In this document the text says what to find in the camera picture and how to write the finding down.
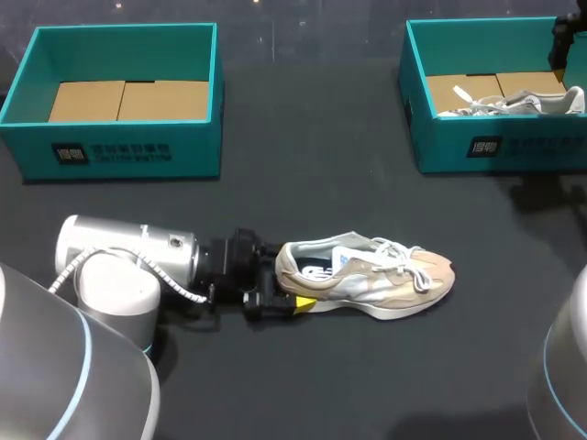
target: shoe sole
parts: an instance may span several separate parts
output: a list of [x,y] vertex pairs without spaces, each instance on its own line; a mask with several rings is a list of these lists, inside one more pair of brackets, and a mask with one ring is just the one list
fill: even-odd
[[444,298],[447,293],[450,291],[446,291],[442,295],[438,296],[434,301],[426,302],[424,304],[415,305],[414,307],[407,307],[405,309],[384,309],[382,307],[375,307],[374,305],[364,304],[361,302],[353,302],[347,300],[339,300],[339,301],[316,301],[316,304],[312,309],[308,311],[309,314],[321,314],[324,312],[330,312],[331,310],[336,310],[342,307],[348,307],[351,309],[360,310],[366,314],[369,314],[375,319],[379,319],[381,321],[391,321],[393,319],[401,319],[405,318],[406,316],[411,316],[412,314],[419,314],[423,310],[427,309],[428,307],[433,306],[437,302],[439,302],[442,298]]

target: gray robot body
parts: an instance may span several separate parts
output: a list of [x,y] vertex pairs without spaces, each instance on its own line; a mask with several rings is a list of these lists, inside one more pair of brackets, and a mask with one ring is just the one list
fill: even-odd
[[139,348],[0,265],[0,439],[150,440],[159,405]]
[[587,438],[587,270],[575,283],[538,357],[527,409],[540,440]]

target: shoe tongue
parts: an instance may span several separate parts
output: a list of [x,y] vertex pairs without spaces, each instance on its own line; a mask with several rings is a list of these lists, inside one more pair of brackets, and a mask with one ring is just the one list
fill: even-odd
[[332,274],[334,275],[344,268],[350,259],[362,259],[374,264],[381,263],[380,258],[374,252],[336,246],[332,249]]

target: black logo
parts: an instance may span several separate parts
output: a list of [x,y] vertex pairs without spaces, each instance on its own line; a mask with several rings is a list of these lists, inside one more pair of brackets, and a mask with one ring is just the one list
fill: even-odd
[[471,140],[468,158],[494,158],[502,145],[498,136],[479,136]]
[[85,165],[88,163],[88,157],[83,151],[82,144],[54,143],[51,146],[61,165]]

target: cardboard insert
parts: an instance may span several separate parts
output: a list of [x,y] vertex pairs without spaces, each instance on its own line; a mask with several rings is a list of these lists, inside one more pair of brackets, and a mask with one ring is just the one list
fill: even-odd
[[536,94],[564,94],[567,90],[560,81],[560,72],[521,71],[491,75],[442,75],[428,76],[426,81],[432,95],[437,114],[466,108],[468,105],[453,90],[455,85],[467,92],[474,100],[488,96],[511,96],[522,90]]
[[50,122],[206,119],[208,82],[62,82]]

